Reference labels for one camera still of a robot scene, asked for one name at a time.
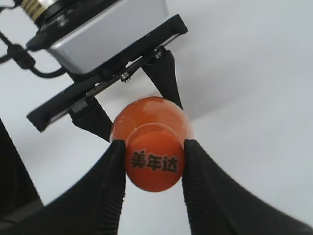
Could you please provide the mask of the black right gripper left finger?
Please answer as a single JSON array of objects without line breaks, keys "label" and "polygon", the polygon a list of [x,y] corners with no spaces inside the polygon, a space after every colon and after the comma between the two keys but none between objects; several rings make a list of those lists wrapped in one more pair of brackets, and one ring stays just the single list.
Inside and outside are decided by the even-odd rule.
[{"label": "black right gripper left finger", "polygon": [[116,235],[125,196],[125,142],[113,141],[69,190],[2,235]]}]

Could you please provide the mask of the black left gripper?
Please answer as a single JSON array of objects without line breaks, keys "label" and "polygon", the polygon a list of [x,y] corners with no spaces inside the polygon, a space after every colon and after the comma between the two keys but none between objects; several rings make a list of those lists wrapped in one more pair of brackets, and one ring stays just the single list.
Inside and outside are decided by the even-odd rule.
[{"label": "black left gripper", "polygon": [[94,71],[83,75],[70,73],[74,83],[30,112],[27,119],[42,132],[58,119],[70,115],[78,128],[110,142],[112,121],[95,96],[118,80],[129,81],[138,69],[143,69],[163,98],[183,109],[175,60],[165,45],[187,31],[181,16],[172,16]]}]

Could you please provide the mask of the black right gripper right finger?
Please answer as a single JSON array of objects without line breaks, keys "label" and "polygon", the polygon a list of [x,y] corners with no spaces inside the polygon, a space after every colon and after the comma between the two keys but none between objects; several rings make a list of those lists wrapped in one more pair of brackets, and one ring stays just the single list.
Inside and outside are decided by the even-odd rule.
[{"label": "black right gripper right finger", "polygon": [[184,141],[183,195],[193,235],[311,235],[308,224],[247,191],[196,140]]}]

